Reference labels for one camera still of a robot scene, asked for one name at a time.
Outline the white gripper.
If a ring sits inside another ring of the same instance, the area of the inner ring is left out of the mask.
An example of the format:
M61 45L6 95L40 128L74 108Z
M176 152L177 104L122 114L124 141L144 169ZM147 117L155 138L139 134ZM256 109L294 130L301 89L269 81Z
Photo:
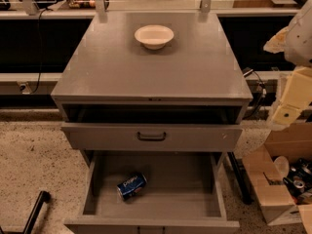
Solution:
M269 111L270 128L286 128L292 124L312 102L312 68L297 66L287 77L279 98L279 105Z

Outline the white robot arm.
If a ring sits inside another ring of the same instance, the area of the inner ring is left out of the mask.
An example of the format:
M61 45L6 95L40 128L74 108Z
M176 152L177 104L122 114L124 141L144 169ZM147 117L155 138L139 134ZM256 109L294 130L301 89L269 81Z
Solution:
M295 65L294 71L278 84L278 96L269 111L271 130L292 124L312 102L312 0L307 0L287 27L278 31L263 46L269 53L284 53Z

